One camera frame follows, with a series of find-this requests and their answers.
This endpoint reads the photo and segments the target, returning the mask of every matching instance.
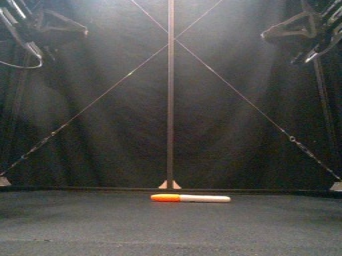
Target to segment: black backdrop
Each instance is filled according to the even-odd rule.
[[[168,2],[51,1],[90,35],[29,72],[9,164],[115,88],[9,173],[15,185],[156,188],[166,180],[168,48],[149,58],[168,45],[157,24],[168,29]],[[176,1],[176,35],[217,2]],[[224,0],[178,40],[332,165],[313,65],[292,66],[288,53],[261,40],[300,12],[299,2]],[[315,160],[178,43],[174,103],[174,178],[184,188],[332,185]]]

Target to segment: gray carpet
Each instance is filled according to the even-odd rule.
[[[341,199],[232,198],[157,203],[149,194],[2,192],[0,255],[342,255]]]

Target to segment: vertical pole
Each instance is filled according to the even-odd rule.
[[[335,120],[332,116],[332,109],[329,104],[329,94],[328,94],[328,88],[327,88],[324,68],[323,68],[323,63],[320,58],[315,59],[315,68],[316,68],[316,76],[317,76],[323,110],[325,115],[329,147],[331,147],[331,152],[332,152],[333,161],[335,161],[335,169],[341,170],[342,161],[341,161],[341,156],[339,152],[339,139],[337,139],[337,132],[335,127]]]
[[[168,189],[174,188],[174,60],[176,1],[169,0]]]

